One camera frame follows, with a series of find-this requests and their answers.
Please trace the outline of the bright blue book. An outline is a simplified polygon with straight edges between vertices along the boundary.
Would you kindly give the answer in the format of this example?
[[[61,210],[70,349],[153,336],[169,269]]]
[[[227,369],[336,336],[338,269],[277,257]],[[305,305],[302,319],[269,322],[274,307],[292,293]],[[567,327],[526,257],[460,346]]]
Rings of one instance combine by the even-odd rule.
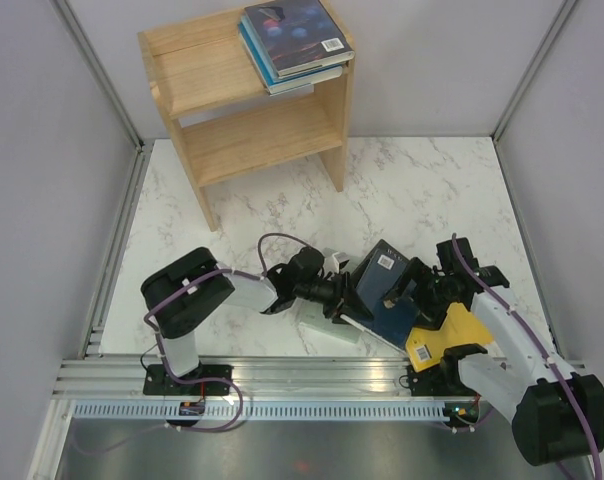
[[[266,65],[259,58],[257,50],[249,41],[247,41],[243,33],[239,34],[239,38],[243,44],[247,56],[251,59],[253,67],[260,78],[265,90],[269,95],[279,95],[290,92],[303,87],[312,86],[325,81],[337,79],[343,74],[343,67],[338,65],[334,67],[320,69],[316,72],[296,75],[288,80],[274,80],[267,71]]]

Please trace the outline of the dark purple galaxy book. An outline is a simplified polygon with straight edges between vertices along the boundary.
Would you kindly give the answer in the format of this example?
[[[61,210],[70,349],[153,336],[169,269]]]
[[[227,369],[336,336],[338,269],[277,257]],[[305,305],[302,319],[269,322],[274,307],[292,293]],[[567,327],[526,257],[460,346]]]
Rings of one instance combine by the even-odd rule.
[[[320,1],[269,1],[244,9],[241,22],[278,78],[340,65],[355,51]]]

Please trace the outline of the navy blue crest book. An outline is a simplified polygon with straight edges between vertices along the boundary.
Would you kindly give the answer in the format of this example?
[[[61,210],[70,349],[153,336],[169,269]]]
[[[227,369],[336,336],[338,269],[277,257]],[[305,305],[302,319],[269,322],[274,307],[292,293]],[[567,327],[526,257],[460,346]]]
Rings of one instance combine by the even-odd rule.
[[[385,240],[379,240],[351,273],[359,299],[373,315],[343,309],[340,320],[401,352],[415,325],[417,309],[406,299],[392,299],[391,291],[409,265],[409,260]]]

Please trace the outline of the light blue book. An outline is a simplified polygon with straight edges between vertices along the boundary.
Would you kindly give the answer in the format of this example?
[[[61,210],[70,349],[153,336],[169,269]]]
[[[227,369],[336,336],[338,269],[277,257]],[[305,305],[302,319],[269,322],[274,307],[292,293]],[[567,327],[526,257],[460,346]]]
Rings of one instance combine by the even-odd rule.
[[[287,76],[285,78],[279,78],[276,75],[275,69],[271,66],[270,60],[268,59],[267,54],[264,52],[264,49],[261,46],[261,43],[260,43],[257,35],[254,33],[253,28],[249,25],[248,18],[245,15],[241,16],[240,23],[238,24],[238,30],[239,30],[239,34],[243,33],[245,39],[247,41],[249,41],[253,47],[256,48],[259,58],[264,62],[264,64],[266,65],[267,71],[269,72],[269,74],[271,75],[271,77],[274,80],[288,80],[296,75],[308,74],[308,73],[316,72],[320,69],[334,67],[334,66],[338,66],[338,65],[342,66],[343,69],[345,68],[344,64],[338,64],[338,65],[332,65],[332,66],[325,66],[322,68],[315,68],[315,69],[304,71],[302,73],[293,74],[293,75]]]

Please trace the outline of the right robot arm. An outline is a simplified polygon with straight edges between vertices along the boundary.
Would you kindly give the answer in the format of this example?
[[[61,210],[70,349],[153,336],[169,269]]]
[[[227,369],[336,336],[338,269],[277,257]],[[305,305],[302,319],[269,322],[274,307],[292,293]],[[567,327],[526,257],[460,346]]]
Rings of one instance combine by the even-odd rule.
[[[495,265],[482,267],[467,238],[453,236],[436,246],[440,264],[420,259],[386,293],[386,307],[407,308],[414,331],[438,338],[452,321],[477,321],[506,356],[501,365],[469,324],[463,340],[438,350],[408,340],[408,376],[415,394],[475,394],[511,426],[516,446],[532,466],[589,455],[594,476],[602,478],[604,386],[593,374],[580,374],[554,345],[520,314],[510,283]]]

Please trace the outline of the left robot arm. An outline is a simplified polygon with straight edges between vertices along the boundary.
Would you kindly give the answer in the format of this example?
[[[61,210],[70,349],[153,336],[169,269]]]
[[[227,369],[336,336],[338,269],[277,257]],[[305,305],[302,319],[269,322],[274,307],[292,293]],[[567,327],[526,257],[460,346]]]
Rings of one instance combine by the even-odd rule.
[[[147,307],[143,321],[156,338],[166,383],[181,395],[199,387],[195,331],[223,304],[272,315],[302,299],[319,304],[327,319],[372,321],[351,274],[325,274],[324,264],[323,254],[306,246],[288,262],[256,275],[233,269],[199,247],[148,277],[140,287]]]

